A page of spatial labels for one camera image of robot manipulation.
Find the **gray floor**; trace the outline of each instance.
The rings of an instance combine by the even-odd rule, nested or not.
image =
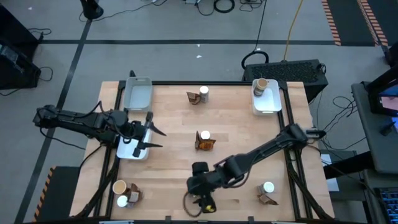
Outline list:
[[[0,0],[27,28],[51,28],[53,33],[46,39],[78,40],[85,26],[78,20],[81,6],[78,1],[63,0]],[[203,0],[201,9],[207,12],[209,0]],[[140,1],[101,0],[105,15],[145,4]],[[263,40],[285,40],[299,1],[269,0]],[[169,1],[161,7],[144,7],[103,21],[94,22],[88,39],[119,40],[177,40],[177,39],[249,39],[257,35],[261,10],[229,14],[199,15],[192,5],[181,1]],[[332,40],[322,5],[317,0],[307,0],[298,15],[293,40]],[[253,49],[253,45],[85,45],[76,68],[65,109],[88,111],[94,106],[101,82],[123,80],[129,71],[153,80],[240,80],[243,70],[241,59]],[[260,45],[270,55],[271,62],[281,61],[284,45]],[[44,137],[32,123],[37,107],[57,104],[66,75],[77,45],[40,45],[34,63],[54,69],[51,82],[40,82],[38,88],[21,90],[0,97],[0,115],[3,142],[0,159],[0,179],[7,180],[0,190],[0,222],[12,223],[32,175]],[[388,66],[382,61],[378,47],[338,47],[334,45],[291,45],[288,60],[318,58],[327,65],[329,85],[323,92],[318,110],[319,127],[340,111],[332,105],[335,96],[352,98],[350,85],[363,80],[373,80]],[[248,63],[263,62],[263,58],[251,58]],[[317,120],[317,100],[310,106],[314,124]],[[328,133],[333,147],[345,147],[364,136],[358,115],[343,118]],[[76,133],[57,129],[55,137],[79,146],[86,139]],[[365,141],[350,150],[368,150]],[[52,141],[42,173],[35,188],[25,221],[31,221],[45,177],[51,166],[78,166],[83,151]],[[363,221],[358,205],[334,203],[335,211],[342,220]]]

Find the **yellow cable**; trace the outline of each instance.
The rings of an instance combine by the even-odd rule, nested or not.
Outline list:
[[[290,34],[292,33],[294,22],[296,21],[297,15],[299,14],[299,11],[300,11],[300,8],[301,8],[302,4],[303,4],[303,0],[300,1],[300,5],[298,5],[297,11],[296,11],[296,15],[294,15],[294,19],[293,19],[292,25],[290,26],[289,34],[287,36],[287,41],[286,41],[284,60],[286,60],[287,48],[289,47]]]

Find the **table leg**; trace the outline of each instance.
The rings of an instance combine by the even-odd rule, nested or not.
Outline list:
[[[374,169],[373,159],[370,151],[323,167],[326,179],[336,178],[355,172],[361,172],[365,169]]]

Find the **wooden tabletop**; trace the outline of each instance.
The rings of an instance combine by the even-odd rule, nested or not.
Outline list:
[[[307,98],[302,83],[288,83],[295,122],[302,128],[312,126]],[[192,175],[191,165],[205,161],[212,170],[213,164],[233,154],[249,152],[273,139],[280,131],[277,115],[255,116],[251,110],[250,86],[209,86],[210,100],[206,104],[191,105],[186,91],[198,92],[199,86],[154,86],[152,111],[154,123],[167,137],[152,135],[152,142],[163,148],[151,148],[146,161],[120,162],[118,179],[135,183],[144,191],[144,199],[134,208],[120,208],[114,199],[112,219],[192,220],[183,210],[182,198],[187,191],[186,181]],[[103,82],[99,100],[105,110],[112,109],[116,100],[118,82]],[[283,103],[285,123],[288,123]],[[130,120],[144,120],[145,114],[129,113]],[[196,151],[196,131],[207,130],[217,142],[212,151]],[[98,141],[89,140],[85,156],[98,147]],[[83,166],[70,215],[77,214],[98,188],[105,149],[98,151]],[[328,193],[319,152],[306,147],[302,153],[307,186],[322,208],[331,216],[333,208]],[[275,191],[269,196],[275,205],[260,204],[256,186],[271,181]],[[105,214],[108,190],[103,195],[101,215]],[[302,194],[297,188],[300,213],[305,216]],[[256,221],[294,220],[284,152],[257,163],[245,185],[238,189],[217,189],[213,194],[217,212],[202,214],[200,220]],[[198,211],[191,205],[192,213]]]

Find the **floor mat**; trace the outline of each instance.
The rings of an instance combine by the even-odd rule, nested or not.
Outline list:
[[[398,42],[398,2],[396,0],[361,0],[361,2],[369,3],[369,12],[374,14],[369,18],[374,21],[374,29],[382,44],[393,45]]]
[[[374,46],[369,24],[357,0],[323,0],[336,45]]]

